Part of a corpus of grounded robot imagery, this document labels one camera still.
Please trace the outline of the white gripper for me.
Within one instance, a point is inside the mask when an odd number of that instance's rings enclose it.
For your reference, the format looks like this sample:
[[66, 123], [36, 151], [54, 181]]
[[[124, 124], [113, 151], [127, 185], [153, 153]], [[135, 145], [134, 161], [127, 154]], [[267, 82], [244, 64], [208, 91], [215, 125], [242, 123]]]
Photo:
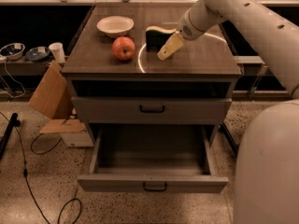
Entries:
[[211, 27], [224, 22], [224, 18], [209, 8], [204, 0], [198, 0], [181, 17], [178, 33], [172, 34], [157, 53], [160, 60], [169, 58], [184, 46], [185, 40], [195, 40]]

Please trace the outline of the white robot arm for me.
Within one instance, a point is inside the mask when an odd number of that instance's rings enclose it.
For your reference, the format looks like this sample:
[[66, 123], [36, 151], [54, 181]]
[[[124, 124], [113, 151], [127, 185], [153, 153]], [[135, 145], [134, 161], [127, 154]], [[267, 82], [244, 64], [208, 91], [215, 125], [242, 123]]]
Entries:
[[230, 21], [268, 65], [288, 102], [251, 121], [235, 168], [234, 224], [299, 224], [299, 27], [255, 0], [198, 0], [158, 52], [164, 60]]

